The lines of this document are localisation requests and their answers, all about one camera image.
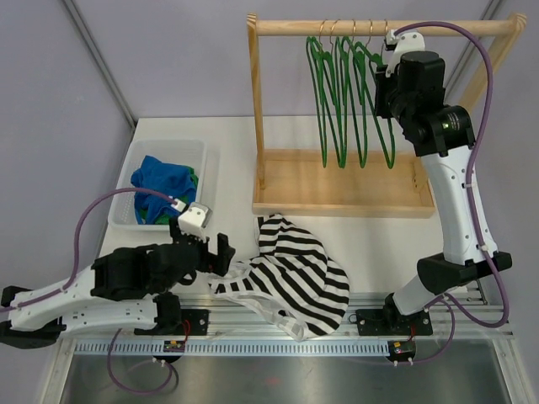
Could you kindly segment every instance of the wooden rod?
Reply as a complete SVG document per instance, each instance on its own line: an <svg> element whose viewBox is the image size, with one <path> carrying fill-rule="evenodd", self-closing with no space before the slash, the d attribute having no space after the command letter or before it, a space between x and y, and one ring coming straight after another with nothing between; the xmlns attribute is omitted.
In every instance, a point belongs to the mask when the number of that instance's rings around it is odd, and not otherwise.
<svg viewBox="0 0 539 404"><path fill-rule="evenodd" d="M254 131L256 133L256 175L261 189L265 188L264 125L262 121L262 89L260 86L259 37L256 35L256 14L247 17L251 85L253 86Z"/></svg>
<svg viewBox="0 0 539 404"><path fill-rule="evenodd" d="M494 73L498 71L516 40L518 40L526 27L526 16L524 14L512 13L509 21L515 26L513 33L511 35L497 37L488 48ZM486 89L487 71L485 70L483 59L480 59L479 66L464 90L459 105L468 111L472 111Z"/></svg>
<svg viewBox="0 0 539 404"><path fill-rule="evenodd" d="M254 20L258 36L318 36L323 21L294 21L294 20ZM323 25L322 36L329 36L334 25L334 19L328 19ZM372 36L384 36L387 29L398 29L404 25L418 21L372 21ZM467 29L476 36L500 36L513 33L515 26L510 20L494 21L447 21ZM340 20L334 27L333 35L352 35L354 21ZM355 36L369 36L371 21L356 21ZM419 28L418 32L425 36L459 36L452 29L439 27Z"/></svg>

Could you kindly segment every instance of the wooden frame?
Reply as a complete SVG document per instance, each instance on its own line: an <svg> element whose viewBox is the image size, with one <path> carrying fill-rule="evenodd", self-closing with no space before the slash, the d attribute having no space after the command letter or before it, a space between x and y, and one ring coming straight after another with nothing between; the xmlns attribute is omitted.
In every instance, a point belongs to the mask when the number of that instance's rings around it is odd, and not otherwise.
<svg viewBox="0 0 539 404"><path fill-rule="evenodd" d="M399 153L392 170L377 151L369 153L369 162L359 168L357 156L348 156L346 169L338 168L329 158L322 168L320 152L264 149L262 89L260 82L260 36L383 36L417 21L264 21L255 13L247 17L251 81L253 86L254 127L257 145L256 180L253 212L287 215L337 215L375 217L429 217L435 212L427 175L413 154ZM494 71L501 66L526 26L524 14L513 13L500 21L452 21L477 36L494 36L488 53ZM451 29L428 27L418 31L425 36L458 36ZM487 85L483 64L468 84L460 105L472 110Z"/></svg>

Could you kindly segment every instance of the wooden base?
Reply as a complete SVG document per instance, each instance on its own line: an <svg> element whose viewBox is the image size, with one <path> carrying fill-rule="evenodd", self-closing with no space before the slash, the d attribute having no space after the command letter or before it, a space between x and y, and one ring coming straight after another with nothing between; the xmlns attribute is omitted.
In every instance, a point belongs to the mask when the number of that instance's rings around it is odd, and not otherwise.
<svg viewBox="0 0 539 404"><path fill-rule="evenodd" d="M339 168L332 151L266 150L265 188L256 180L253 212L309 216L427 218L435 212L426 172L411 153L398 153L393 169L381 151L370 151L365 168L357 153Z"/></svg>

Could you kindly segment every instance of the white plastic bin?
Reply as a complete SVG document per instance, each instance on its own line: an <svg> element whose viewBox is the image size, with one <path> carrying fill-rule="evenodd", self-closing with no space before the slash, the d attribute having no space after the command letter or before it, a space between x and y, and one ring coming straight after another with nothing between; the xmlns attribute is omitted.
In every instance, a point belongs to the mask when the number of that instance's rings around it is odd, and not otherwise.
<svg viewBox="0 0 539 404"><path fill-rule="evenodd" d="M199 178L196 189L196 202L200 202L204 184L206 144L191 139L147 139L134 141L129 146L124 166L116 188L133 188L131 175L141 167L145 156L153 156L162 162L192 167ZM139 225L136 222L134 192L117 194L112 199L109 211L109 224L125 230L168 231L168 226Z"/></svg>

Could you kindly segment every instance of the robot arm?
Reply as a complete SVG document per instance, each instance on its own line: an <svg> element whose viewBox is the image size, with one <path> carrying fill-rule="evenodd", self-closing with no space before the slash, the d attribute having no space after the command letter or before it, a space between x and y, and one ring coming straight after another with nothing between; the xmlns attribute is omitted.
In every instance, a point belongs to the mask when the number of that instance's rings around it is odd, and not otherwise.
<svg viewBox="0 0 539 404"><path fill-rule="evenodd" d="M420 33L386 37L392 58L376 74L376 115L394 118L414 145L434 191L444 238L443 253L418 261L418 275L384 306L388 322L418 313L436 296L491 274L483 250L498 270L510 268L511 256L499 252L487 226L475 172L466 183L467 163L475 146L472 122L460 106L444 104L445 63L424 49ZM484 244L476 237L467 188L472 187Z"/></svg>
<svg viewBox="0 0 539 404"><path fill-rule="evenodd" d="M0 323L0 342L18 348L54 343L60 334L135 328L135 333L174 333L181 327L179 298L169 291L177 283L195 282L196 273L224 275L235 250L217 235L217 255L208 251L204 230L211 210L193 203L171 219L171 244L118 248L77 274L71 287L39 304L9 312ZM9 286L4 307L61 289L65 281L40 290Z"/></svg>

